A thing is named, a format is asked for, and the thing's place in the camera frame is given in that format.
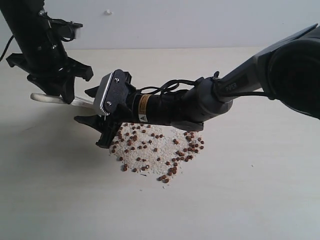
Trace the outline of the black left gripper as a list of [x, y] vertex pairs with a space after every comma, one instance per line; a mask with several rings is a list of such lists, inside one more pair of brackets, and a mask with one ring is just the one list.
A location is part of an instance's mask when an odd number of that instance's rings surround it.
[[89, 81], [92, 67], [68, 57], [61, 41], [48, 38], [17, 37], [21, 53], [6, 58], [10, 67], [19, 67], [27, 80], [46, 95], [60, 96], [66, 104], [75, 99], [75, 78]]

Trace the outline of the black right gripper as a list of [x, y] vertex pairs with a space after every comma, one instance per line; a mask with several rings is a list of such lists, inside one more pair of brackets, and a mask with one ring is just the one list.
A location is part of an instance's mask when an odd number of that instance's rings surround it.
[[[84, 92], [89, 97], [95, 98], [98, 89], [99, 86], [96, 86], [86, 89]], [[174, 80], [170, 80], [160, 87], [147, 86], [139, 89], [134, 87], [130, 81], [130, 92], [125, 104], [119, 104], [113, 114], [108, 116], [78, 115], [73, 119], [77, 123], [101, 133], [96, 145], [100, 148], [109, 148], [123, 123], [169, 126], [172, 122], [170, 111], [174, 106], [174, 100], [170, 94], [174, 89]]]

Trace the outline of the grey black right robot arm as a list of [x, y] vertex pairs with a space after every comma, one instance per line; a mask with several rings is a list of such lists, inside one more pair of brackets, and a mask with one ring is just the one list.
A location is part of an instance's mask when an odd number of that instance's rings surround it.
[[320, 27], [309, 26], [250, 57], [224, 77], [214, 73], [195, 81], [174, 79], [161, 87], [136, 89], [120, 69], [86, 90], [94, 98], [93, 116], [75, 121], [100, 132], [100, 148], [109, 148], [123, 123], [172, 126], [202, 131], [204, 122], [225, 114], [234, 99], [262, 96], [288, 108], [320, 117]]

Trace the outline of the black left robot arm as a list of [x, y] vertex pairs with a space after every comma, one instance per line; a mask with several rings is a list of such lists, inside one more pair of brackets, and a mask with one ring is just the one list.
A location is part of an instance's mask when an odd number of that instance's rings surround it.
[[44, 5], [43, 0], [0, 2], [0, 11], [21, 50], [6, 61], [26, 71], [27, 80], [45, 94], [70, 104], [75, 98], [75, 79], [88, 82], [94, 75], [91, 66], [69, 57], [63, 45], [76, 38], [83, 24], [51, 18]]

